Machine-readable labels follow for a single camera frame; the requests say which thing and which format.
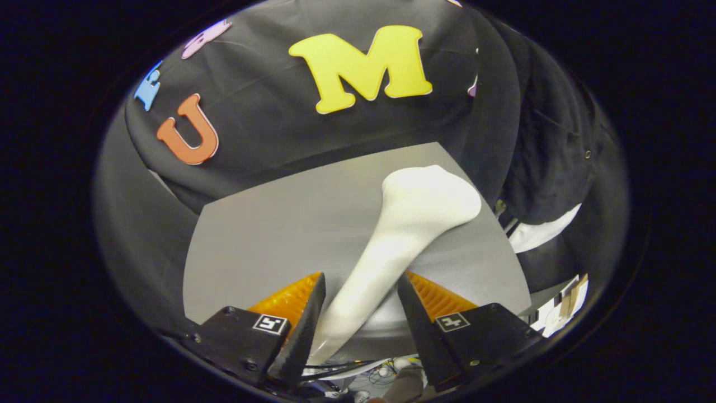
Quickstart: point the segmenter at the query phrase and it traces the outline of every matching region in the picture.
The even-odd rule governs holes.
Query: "white foam shape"
[[[527,252],[552,240],[552,238],[561,234],[572,222],[577,212],[579,212],[579,207],[581,207],[581,203],[552,222],[546,222],[540,225],[520,223],[512,232],[512,235],[510,235],[510,245],[512,245],[512,249],[515,253]]]
[[[365,323],[408,265],[443,232],[477,217],[480,195],[438,165],[383,181],[383,205],[363,254],[316,326],[308,365],[330,359]]]

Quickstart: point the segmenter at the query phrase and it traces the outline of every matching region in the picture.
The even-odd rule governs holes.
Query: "white cloth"
[[[515,231],[510,235],[510,245],[515,253],[526,252],[551,240],[567,228],[572,219],[577,215],[581,204],[577,204],[572,210],[562,217],[540,225],[518,224]]]

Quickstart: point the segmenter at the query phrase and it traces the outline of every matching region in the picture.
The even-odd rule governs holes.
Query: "blue letter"
[[[159,71],[157,70],[157,67],[159,67],[159,65],[161,64],[162,62],[159,62],[154,67],[152,67],[152,69],[144,77],[144,80],[142,80],[142,83],[139,84],[139,87],[135,91],[134,99],[139,98],[142,102],[144,102],[144,110],[149,110],[149,108],[152,107],[154,97],[157,96],[157,92],[159,91],[160,83],[158,82]]]

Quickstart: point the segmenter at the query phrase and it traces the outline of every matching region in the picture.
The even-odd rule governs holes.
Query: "white object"
[[[308,365],[330,359],[363,325],[407,266],[443,232],[474,219],[480,195],[440,166],[405,168],[383,181],[373,235],[319,319]]]
[[[558,330],[562,329],[569,321],[574,318],[577,311],[581,309],[584,304],[586,292],[589,287],[589,279],[582,280],[579,276],[572,279],[569,284],[562,289],[560,295],[562,296],[562,302],[555,304],[554,299],[549,300],[546,304],[542,305],[539,310],[539,319],[530,325],[536,331],[544,329],[542,336],[549,337],[555,334]],[[562,315],[562,305],[565,303],[571,304],[571,299],[575,298],[574,307],[571,312],[568,312],[566,316]]]
[[[585,280],[584,283],[579,285],[579,289],[577,290],[576,295],[576,302],[574,303],[574,309],[571,312],[571,315],[574,316],[578,310],[581,309],[581,306],[584,304],[584,298],[586,298],[586,290],[589,287],[589,280]]]
[[[572,279],[572,281],[569,282],[562,290],[559,292],[560,295],[566,295],[569,290],[574,287],[577,282],[579,281],[579,276],[576,275]],[[547,334],[554,333],[555,327],[558,324],[558,320],[555,319],[555,315],[558,316],[559,311],[561,310],[561,303],[555,303],[555,299],[552,298],[551,300],[547,301],[544,305],[542,305],[537,311],[539,312],[538,317],[539,319],[532,323],[530,326],[536,330],[540,331],[542,329],[545,329],[545,332]]]
[[[510,245],[515,253],[527,252],[559,235],[577,215],[581,204],[552,222],[540,225],[519,224],[510,235]]]
[[[355,394],[355,403],[363,403],[370,398],[370,393],[365,390],[359,390]]]
[[[393,360],[393,368],[395,368],[395,371],[398,371],[398,372],[400,372],[401,369],[403,369],[409,365],[410,365],[410,360],[406,359],[405,357],[398,357]]]

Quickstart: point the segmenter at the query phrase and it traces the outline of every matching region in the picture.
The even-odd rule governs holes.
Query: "screw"
[[[258,365],[256,365],[256,363],[253,362],[253,361],[247,361],[247,362],[246,362],[246,369],[248,369],[249,371],[252,371],[252,372],[253,372],[253,371],[256,371],[256,370],[258,369]]]

